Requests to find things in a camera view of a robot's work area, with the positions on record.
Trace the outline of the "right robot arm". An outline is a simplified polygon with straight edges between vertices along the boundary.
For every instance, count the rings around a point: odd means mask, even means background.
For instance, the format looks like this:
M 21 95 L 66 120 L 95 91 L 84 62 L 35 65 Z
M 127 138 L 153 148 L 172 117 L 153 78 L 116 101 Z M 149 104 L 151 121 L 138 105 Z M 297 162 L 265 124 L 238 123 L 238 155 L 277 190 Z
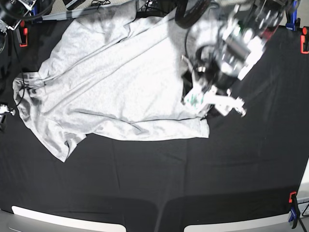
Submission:
M 45 8 L 34 13 L 36 6 L 46 4 Z M 55 0 L 1 0 L 0 1 L 0 52 L 6 45 L 7 31 L 14 31 L 24 21 L 41 19 L 51 11 Z

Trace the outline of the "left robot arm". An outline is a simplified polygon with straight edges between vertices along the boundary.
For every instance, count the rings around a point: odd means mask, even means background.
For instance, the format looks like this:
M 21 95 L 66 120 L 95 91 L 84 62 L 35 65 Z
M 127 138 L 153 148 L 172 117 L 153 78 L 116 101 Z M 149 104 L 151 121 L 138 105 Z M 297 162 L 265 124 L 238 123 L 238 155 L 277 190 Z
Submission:
M 240 4 L 216 31 L 216 41 L 201 46 L 195 59 L 182 56 L 190 80 L 184 82 L 182 103 L 193 113 L 206 117 L 211 109 L 226 116 L 231 110 L 246 115 L 244 101 L 231 96 L 231 86 L 242 80 L 260 60 L 267 41 L 279 26 L 283 13 L 297 10 L 294 0 L 255 0 L 244 22 L 235 15 Z

